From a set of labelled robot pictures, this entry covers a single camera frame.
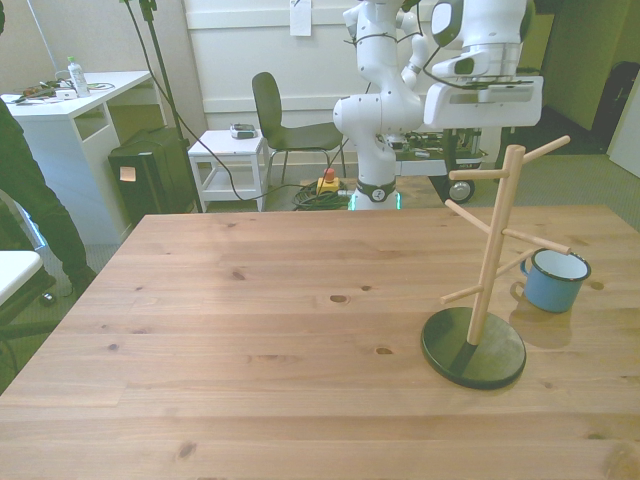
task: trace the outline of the small box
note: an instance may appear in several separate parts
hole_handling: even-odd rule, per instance
[[[232,123],[231,136],[237,139],[256,137],[256,129],[249,123]]]

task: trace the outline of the black round base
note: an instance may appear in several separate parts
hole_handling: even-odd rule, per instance
[[[527,361],[524,342],[511,325],[487,314],[482,341],[467,342],[472,309],[449,308],[422,329],[422,351],[431,366],[458,385],[492,390],[514,382]]]

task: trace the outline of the wooden pole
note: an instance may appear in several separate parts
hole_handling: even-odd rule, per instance
[[[473,313],[471,314],[471,324],[467,333],[467,342],[471,345],[479,345],[482,339],[482,331],[487,319],[489,301],[491,300],[493,284],[500,263],[502,245],[504,244],[502,232],[509,224],[509,216],[511,215],[511,208],[513,207],[518,181],[520,180],[524,155],[524,147],[519,145],[507,147],[503,168],[509,172],[509,177],[503,178],[498,187],[498,196],[496,197],[496,205],[491,219],[489,241],[487,242],[480,272],[479,283],[482,285],[483,290],[476,295]]]

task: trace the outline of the black chair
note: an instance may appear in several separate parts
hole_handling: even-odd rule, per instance
[[[280,91],[273,75],[262,72],[253,77],[253,97],[258,111],[258,120],[262,135],[267,139],[269,147],[273,150],[269,158],[267,178],[271,176],[273,157],[284,152],[284,167],[282,179],[287,169],[289,152],[323,152],[327,157],[327,166],[330,165],[329,151],[340,147],[342,158],[342,170],[347,176],[347,168],[344,164],[344,152],[342,150],[342,133],[331,123],[320,123],[304,127],[289,128],[282,125],[282,102]]]

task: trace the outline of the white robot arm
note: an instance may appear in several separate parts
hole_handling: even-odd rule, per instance
[[[437,83],[424,108],[413,88],[427,62],[427,40],[409,12],[420,0],[360,2],[344,18],[359,72],[380,93],[351,96],[334,108],[336,126],[358,154],[356,209],[396,208],[395,153],[376,135],[402,136],[422,120],[429,129],[441,130],[530,126],[540,119],[542,78],[516,76],[535,14],[533,0],[439,0],[432,35],[440,47],[462,49],[462,54],[433,67]],[[402,73],[397,28],[412,36],[413,55]]]
[[[428,128],[535,125],[542,77],[517,77],[522,42],[535,15],[533,0],[441,0],[431,32],[440,47],[462,54],[433,66],[438,82],[427,94]]]
[[[358,70],[380,93],[338,101],[334,123],[358,153],[358,185],[352,199],[357,209],[396,208],[395,153],[376,135],[403,134],[422,125],[424,109],[413,92],[426,62],[427,40],[415,15],[400,12],[403,0],[362,1],[344,13],[357,49]],[[414,53],[402,74],[398,66],[397,28],[412,35]]]

